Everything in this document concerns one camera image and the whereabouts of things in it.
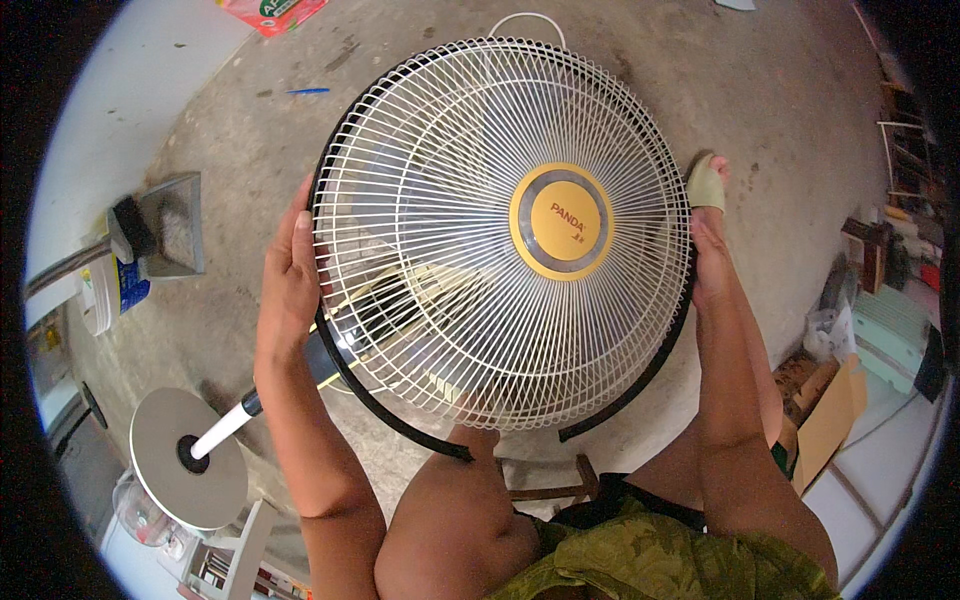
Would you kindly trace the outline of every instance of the white wire grille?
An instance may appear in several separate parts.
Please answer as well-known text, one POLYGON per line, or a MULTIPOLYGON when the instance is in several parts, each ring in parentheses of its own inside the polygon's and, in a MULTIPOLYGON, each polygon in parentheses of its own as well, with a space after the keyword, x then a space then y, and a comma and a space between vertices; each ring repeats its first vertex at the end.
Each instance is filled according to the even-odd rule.
POLYGON ((679 308, 683 183, 627 88, 541 42, 471 39, 408 59, 351 107, 316 190, 327 317, 362 369, 426 411, 501 430, 559 423, 624 393, 679 308), (547 162, 610 197, 606 259, 537 274, 508 221, 547 162))

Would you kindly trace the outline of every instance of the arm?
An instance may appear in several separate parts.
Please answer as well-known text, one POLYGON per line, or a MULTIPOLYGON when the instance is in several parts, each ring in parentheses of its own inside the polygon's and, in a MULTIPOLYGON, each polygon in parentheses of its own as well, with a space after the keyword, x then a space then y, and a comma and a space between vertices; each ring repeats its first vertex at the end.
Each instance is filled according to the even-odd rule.
POLYGON ((310 180, 267 250, 253 374, 276 456, 300 514, 315 598, 376 598, 373 565, 386 525, 356 455, 317 392, 303 356, 320 302, 310 180))
POLYGON ((699 252, 694 304, 703 369, 700 480, 707 528, 715 535, 761 532, 805 552, 837 582, 827 531, 770 455, 759 413, 744 323, 734 301, 739 281, 723 242, 691 227, 699 252))

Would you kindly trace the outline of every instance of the green shirt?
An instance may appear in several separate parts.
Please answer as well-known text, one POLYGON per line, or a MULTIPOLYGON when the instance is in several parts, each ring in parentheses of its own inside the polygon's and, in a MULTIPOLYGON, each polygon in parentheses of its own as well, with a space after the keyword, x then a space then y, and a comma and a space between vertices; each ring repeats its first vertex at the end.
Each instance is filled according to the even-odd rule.
POLYGON ((839 598, 824 570, 759 533, 718 538, 624 498, 617 517, 580 531, 535 521, 545 555, 488 600, 532 600, 591 585, 614 600, 839 598))

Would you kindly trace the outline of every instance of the hand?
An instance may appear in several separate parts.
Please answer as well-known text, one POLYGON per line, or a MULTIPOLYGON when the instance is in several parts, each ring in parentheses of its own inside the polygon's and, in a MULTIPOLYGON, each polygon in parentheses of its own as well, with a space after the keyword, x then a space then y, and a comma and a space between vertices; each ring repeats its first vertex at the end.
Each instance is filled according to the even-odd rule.
POLYGON ((312 181, 312 175, 303 180, 267 248, 255 362, 283 360, 300 352, 320 304, 313 217, 306 210, 312 181))
POLYGON ((690 218, 690 235, 697 247, 697 278, 693 283, 693 305, 704 310, 730 299, 732 278, 736 277, 730 251, 698 210, 690 218))

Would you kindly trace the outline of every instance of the blue pen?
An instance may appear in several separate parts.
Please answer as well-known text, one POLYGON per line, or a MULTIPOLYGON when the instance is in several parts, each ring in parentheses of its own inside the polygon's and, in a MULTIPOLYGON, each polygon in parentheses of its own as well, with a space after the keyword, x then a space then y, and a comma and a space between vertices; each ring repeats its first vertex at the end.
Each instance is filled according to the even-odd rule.
POLYGON ((322 94, 326 91, 330 91, 329 87, 307 87, 305 89, 291 89, 288 90, 288 94, 322 94))

